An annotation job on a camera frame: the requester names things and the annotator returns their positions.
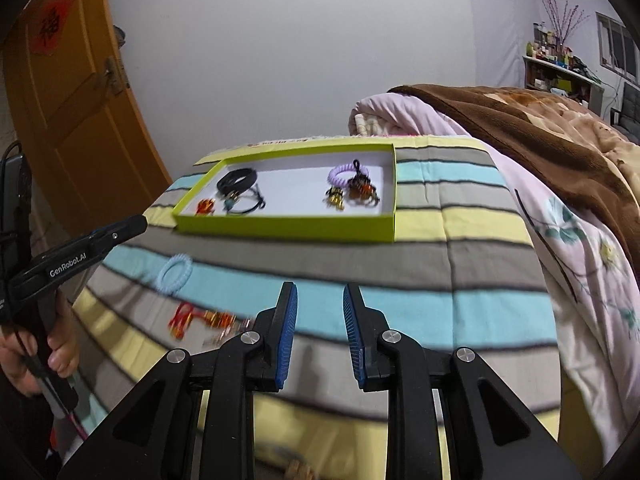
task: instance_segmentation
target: silver bolt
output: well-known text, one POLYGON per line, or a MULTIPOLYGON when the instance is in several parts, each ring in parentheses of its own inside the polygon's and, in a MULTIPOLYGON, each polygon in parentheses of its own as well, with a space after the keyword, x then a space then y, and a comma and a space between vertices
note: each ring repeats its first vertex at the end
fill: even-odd
POLYGON ((382 339, 384 339, 387 343, 397 343, 402 339, 402 335, 398 332, 398 330, 385 330, 382 333, 382 339))
POLYGON ((247 345, 254 345, 260 341, 260 334, 253 330, 249 330, 249 332, 245 332, 240 336, 240 341, 247 345))
POLYGON ((187 354, 184 353, 184 350, 176 348, 166 355, 166 360, 175 365, 181 363, 185 357, 187 357, 187 354))
POLYGON ((458 348, 456 355, 465 363, 470 363, 476 358, 476 353, 471 348, 458 348))

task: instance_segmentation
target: wooden door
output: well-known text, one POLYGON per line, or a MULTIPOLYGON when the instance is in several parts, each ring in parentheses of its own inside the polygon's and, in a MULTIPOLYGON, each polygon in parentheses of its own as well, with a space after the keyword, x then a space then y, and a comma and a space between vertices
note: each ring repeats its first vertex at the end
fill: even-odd
POLYGON ((4 74, 34 179, 69 234, 141 213, 168 187, 107 0, 31 0, 4 44, 4 74))

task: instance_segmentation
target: window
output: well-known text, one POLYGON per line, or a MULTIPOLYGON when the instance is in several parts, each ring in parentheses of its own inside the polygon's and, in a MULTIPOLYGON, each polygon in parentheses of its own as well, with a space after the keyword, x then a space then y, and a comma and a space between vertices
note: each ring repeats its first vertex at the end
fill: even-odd
POLYGON ((640 52, 622 23, 596 13, 600 64, 632 83, 640 83, 640 52))

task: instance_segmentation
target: black hair tie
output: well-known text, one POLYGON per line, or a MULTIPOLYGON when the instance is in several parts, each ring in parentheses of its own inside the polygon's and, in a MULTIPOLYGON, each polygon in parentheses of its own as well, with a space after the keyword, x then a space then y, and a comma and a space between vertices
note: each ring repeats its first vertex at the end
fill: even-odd
POLYGON ((256 209, 263 209, 266 205, 264 198, 258 190, 256 182, 258 174, 251 168, 241 168, 240 170, 229 171, 224 177, 218 181, 218 191, 225 197, 225 211, 227 214, 244 215, 251 213, 256 209), (255 205, 244 211, 232 211, 233 206, 238 202, 240 195, 244 192, 251 191, 255 198, 255 205))

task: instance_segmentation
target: hand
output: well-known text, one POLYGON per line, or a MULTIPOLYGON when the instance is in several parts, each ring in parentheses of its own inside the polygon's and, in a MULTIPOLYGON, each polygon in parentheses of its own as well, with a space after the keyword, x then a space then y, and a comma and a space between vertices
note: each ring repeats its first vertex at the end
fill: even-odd
MULTIPOLYGON (((47 337, 47 343, 53 350, 49 356, 49 368, 63 379, 69 377, 78 368, 79 348, 76 342, 71 309, 64 295, 56 293, 56 311, 58 316, 53 330, 47 337)), ((18 343, 14 329, 2 325, 0 333, 0 365, 11 384, 23 395, 33 396, 41 393, 40 387, 30 371, 27 370, 22 356, 24 352, 18 343)), ((29 355, 38 351, 36 338, 22 327, 16 326, 29 355)))

